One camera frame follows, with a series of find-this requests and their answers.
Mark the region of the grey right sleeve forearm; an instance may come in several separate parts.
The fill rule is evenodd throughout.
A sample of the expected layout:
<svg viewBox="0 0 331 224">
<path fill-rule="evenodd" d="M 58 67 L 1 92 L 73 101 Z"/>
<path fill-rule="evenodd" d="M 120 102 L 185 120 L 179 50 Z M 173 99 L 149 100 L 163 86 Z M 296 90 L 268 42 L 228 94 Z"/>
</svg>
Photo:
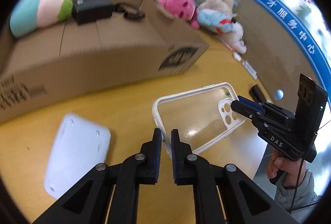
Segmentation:
<svg viewBox="0 0 331 224">
<path fill-rule="evenodd" d="M 282 183 L 287 176 L 287 173 L 281 176 L 276 183 L 276 194 L 274 200 L 285 210 L 289 212 L 293 201 L 295 187 L 285 188 Z M 312 171 L 306 169 L 303 182 L 297 187 L 296 197 L 293 203 L 292 211 L 303 209 L 313 203 L 317 203 L 321 199 L 320 195 L 314 192 L 314 177 Z"/>
</svg>

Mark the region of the right hand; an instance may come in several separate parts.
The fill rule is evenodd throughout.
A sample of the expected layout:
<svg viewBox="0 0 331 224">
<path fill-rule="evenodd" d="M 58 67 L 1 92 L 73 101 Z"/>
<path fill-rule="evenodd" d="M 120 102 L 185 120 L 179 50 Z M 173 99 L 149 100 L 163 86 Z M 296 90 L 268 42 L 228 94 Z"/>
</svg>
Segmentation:
<svg viewBox="0 0 331 224">
<path fill-rule="evenodd" d="M 266 170 L 267 178 L 275 178 L 279 170 L 287 173 L 282 185 L 285 188 L 294 188 L 296 185 L 299 186 L 304 180 L 306 161 L 299 159 L 298 161 L 293 162 L 281 157 L 279 151 L 273 149 L 273 154 Z"/>
</svg>

